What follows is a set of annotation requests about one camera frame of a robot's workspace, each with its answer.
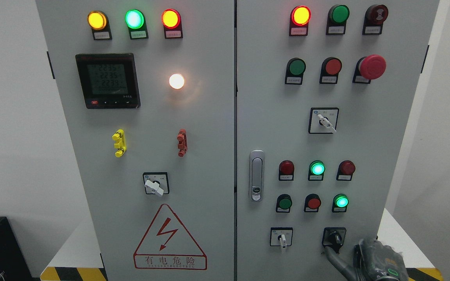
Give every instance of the wire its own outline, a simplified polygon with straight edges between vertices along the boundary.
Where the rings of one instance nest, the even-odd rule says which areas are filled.
[[[0,278],[3,279],[3,281],[5,281],[5,277],[3,276],[3,274],[5,274],[5,272],[0,272]]]

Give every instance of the green indicator light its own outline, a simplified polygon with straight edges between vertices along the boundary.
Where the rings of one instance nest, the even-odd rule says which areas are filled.
[[[393,275],[395,275],[395,276],[398,276],[398,272],[396,272],[396,271],[393,270],[393,269],[388,269],[388,272],[390,272],[391,274],[393,274]]]
[[[336,199],[334,199],[334,203],[339,208],[345,208],[348,205],[348,198],[346,197],[346,195],[339,195],[336,197]]]
[[[279,202],[279,207],[283,210],[291,208],[291,205],[293,205],[293,203],[287,198],[284,198]]]
[[[310,165],[310,171],[312,172],[312,174],[316,176],[322,174],[324,170],[325,170],[324,164],[320,161],[315,161],[312,163],[312,165]]]
[[[343,23],[348,20],[350,16],[350,10],[345,5],[339,5],[332,10],[331,19],[335,23]]]
[[[125,20],[128,27],[134,30],[137,30],[145,23],[143,14],[135,9],[126,12]]]
[[[289,65],[289,71],[293,75],[300,75],[305,71],[305,63],[300,59],[293,60]]]

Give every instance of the warning triangle sign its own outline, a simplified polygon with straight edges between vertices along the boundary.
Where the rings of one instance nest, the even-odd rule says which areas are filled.
[[[138,269],[207,269],[206,254],[168,204],[157,210],[133,259]]]

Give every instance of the hazard stripe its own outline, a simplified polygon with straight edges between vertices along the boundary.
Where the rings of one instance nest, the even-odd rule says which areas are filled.
[[[407,269],[409,281],[443,281],[438,269]]]
[[[105,269],[83,267],[47,267],[42,281],[108,281]]]
[[[409,281],[443,281],[438,269],[407,269]],[[47,267],[42,281],[108,281],[105,269]]]

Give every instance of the electrical control cabinet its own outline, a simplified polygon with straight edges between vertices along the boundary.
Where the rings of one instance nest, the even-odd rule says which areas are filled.
[[[346,229],[345,260],[376,237],[438,3],[237,0],[237,280],[344,280],[325,228]],[[292,229],[288,247],[272,229]]]
[[[233,0],[36,3],[109,280],[232,280]]]
[[[36,2],[109,280],[343,280],[438,0]]]

